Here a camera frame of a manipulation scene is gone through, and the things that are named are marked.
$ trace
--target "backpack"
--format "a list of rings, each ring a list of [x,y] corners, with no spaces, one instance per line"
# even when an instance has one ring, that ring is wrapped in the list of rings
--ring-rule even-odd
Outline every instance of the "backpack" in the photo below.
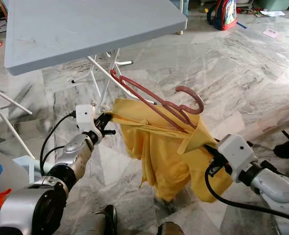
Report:
[[[215,17],[212,20],[212,12],[216,8]],[[207,21],[213,24],[216,29],[227,30],[237,23],[237,1],[218,0],[207,12]]]

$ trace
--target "plastic hanger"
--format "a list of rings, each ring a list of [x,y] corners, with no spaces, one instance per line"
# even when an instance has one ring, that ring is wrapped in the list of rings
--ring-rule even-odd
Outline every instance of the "plastic hanger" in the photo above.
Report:
[[[170,101],[163,100],[162,98],[160,98],[159,96],[157,96],[156,94],[154,94],[153,92],[148,90],[147,88],[143,87],[139,83],[137,83],[137,82],[125,77],[125,76],[119,76],[119,78],[116,77],[116,71],[115,70],[111,70],[111,75],[117,82],[119,82],[122,86],[124,86],[127,90],[129,90],[132,94],[134,94],[139,100],[144,102],[151,109],[153,109],[155,112],[157,112],[159,115],[161,115],[165,120],[167,120],[170,124],[172,124],[178,130],[180,130],[184,133],[187,133],[182,127],[180,127],[178,124],[176,124],[174,121],[172,121],[166,115],[164,115],[160,110],[158,110],[153,104],[147,102],[145,98],[143,98],[141,95],[139,95],[139,93],[137,93],[130,86],[128,86],[127,83],[132,84],[133,86],[139,88],[140,90],[142,90],[143,92],[145,92],[149,96],[156,99],[166,110],[168,110],[170,113],[172,113],[174,116],[176,116],[183,123],[190,125],[194,129],[197,127],[189,119],[189,116],[186,114],[186,112],[190,113],[190,114],[200,114],[204,110],[204,103],[203,103],[203,100],[201,99],[201,97],[198,94],[196,94],[192,89],[190,89],[186,86],[178,86],[178,87],[176,87],[176,92],[185,92],[185,93],[189,94],[190,96],[192,96],[193,99],[196,101],[196,103],[199,106],[198,109],[191,109],[191,108],[189,108],[183,104],[177,106],[176,104],[174,104]]]

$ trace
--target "yellow shirt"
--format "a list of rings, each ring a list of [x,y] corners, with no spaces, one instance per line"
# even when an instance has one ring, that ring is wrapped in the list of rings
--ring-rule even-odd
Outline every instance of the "yellow shirt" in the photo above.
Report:
[[[217,142],[207,131],[200,115],[188,114],[196,129],[182,123],[174,115],[156,105],[167,117],[188,133],[178,131],[165,119],[141,101],[116,99],[112,121],[121,124],[128,154],[142,160],[142,182],[157,190],[157,196],[166,201],[175,197],[191,180],[196,196],[206,202],[215,198],[208,191],[204,173],[213,156],[204,144],[215,147]],[[212,188],[222,194],[232,183],[221,169],[213,178]]]

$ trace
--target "black wire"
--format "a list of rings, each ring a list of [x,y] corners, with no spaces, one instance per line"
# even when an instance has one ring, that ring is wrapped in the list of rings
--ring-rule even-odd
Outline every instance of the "black wire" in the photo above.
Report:
[[[48,153],[44,156],[43,158],[43,165],[45,164],[46,162],[46,159],[48,158],[48,156],[50,155],[51,152],[55,151],[56,149],[60,149],[60,148],[64,148],[64,145],[63,146],[58,146],[58,147],[55,147],[53,149],[51,149],[50,151],[48,151]]]
[[[233,207],[248,209],[248,210],[257,211],[257,212],[264,212],[264,213],[273,214],[273,215],[276,215],[276,216],[280,216],[280,217],[289,219],[289,214],[285,214],[285,213],[282,213],[280,211],[275,211],[275,210],[268,209],[268,208],[265,208],[265,207],[259,207],[259,206],[249,205],[249,204],[243,204],[243,203],[239,203],[239,202],[232,202],[232,201],[229,201],[227,199],[224,199],[224,198],[220,197],[218,194],[215,193],[215,191],[212,189],[212,187],[211,187],[211,185],[209,183],[209,178],[208,178],[209,171],[210,171],[210,167],[207,168],[206,171],[205,171],[205,183],[206,183],[206,186],[207,186],[208,190],[211,192],[211,194],[217,200],[219,200],[219,201],[221,201],[221,202],[223,202],[223,203],[225,203],[227,205],[233,206]]]
[[[59,124],[61,124],[61,122],[63,120],[65,120],[67,117],[73,117],[73,113],[70,113],[68,115],[66,115],[65,117],[63,117],[61,120],[58,121],[58,123],[53,127],[53,129],[50,131],[50,133],[47,135],[45,141],[42,144],[42,148],[41,148],[41,152],[40,152],[40,173],[42,176],[45,175],[44,170],[43,170],[43,165],[44,165],[44,161],[43,161],[43,153],[44,153],[44,148],[45,145],[48,141],[48,139],[50,138],[50,136],[53,134],[53,132],[55,131],[55,129],[58,127]]]
[[[285,131],[285,130],[283,130],[283,131],[281,131],[287,138],[288,138],[288,140],[289,140],[289,134]]]

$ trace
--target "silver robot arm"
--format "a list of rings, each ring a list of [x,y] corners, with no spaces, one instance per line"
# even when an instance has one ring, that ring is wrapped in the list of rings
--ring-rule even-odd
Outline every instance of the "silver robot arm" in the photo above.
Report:
[[[50,235],[59,228],[68,194],[84,176],[94,145],[104,135],[115,134],[104,130],[110,119],[110,114],[93,119],[90,105],[76,107],[76,121],[82,133],[63,148],[45,176],[9,195],[0,210],[0,235]]]
[[[240,135],[227,135],[218,143],[217,150],[228,162],[234,182],[251,187],[271,209],[289,214],[289,177],[276,173],[266,161],[259,165],[253,150]],[[280,234],[289,235],[289,220],[279,216],[275,220]]]

